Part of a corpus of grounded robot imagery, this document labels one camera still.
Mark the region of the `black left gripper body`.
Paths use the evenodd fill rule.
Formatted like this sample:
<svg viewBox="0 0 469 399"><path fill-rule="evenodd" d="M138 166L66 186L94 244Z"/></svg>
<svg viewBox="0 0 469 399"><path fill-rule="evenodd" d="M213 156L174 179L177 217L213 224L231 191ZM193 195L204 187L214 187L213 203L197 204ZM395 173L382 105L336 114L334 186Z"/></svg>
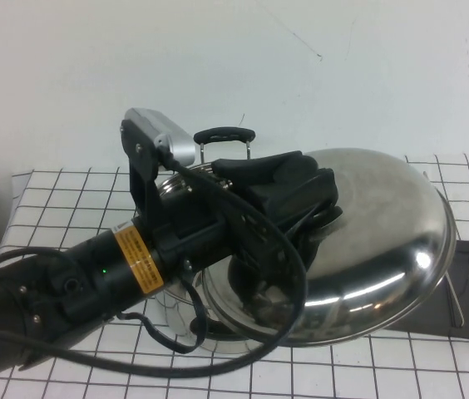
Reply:
<svg viewBox="0 0 469 399"><path fill-rule="evenodd" d="M285 233L238 195L220 187L183 187L153 198L153 289L160 291L229 255L246 262L265 280L300 270L301 260Z"/></svg>

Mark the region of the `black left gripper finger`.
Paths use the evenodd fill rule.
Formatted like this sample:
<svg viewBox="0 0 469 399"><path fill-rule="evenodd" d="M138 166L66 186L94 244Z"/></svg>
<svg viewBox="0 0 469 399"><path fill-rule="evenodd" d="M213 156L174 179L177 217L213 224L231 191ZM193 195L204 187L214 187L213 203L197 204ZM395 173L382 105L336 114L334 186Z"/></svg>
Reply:
<svg viewBox="0 0 469 399"><path fill-rule="evenodd" d="M248 160L218 159L211 167L215 175L234 185L250 186L294 182L315 174L318 163L296 150Z"/></svg>
<svg viewBox="0 0 469 399"><path fill-rule="evenodd" d="M323 168L286 182L252 185L250 199L277 227L290 229L311 211L332 209L338 202L338 187L333 170Z"/></svg>

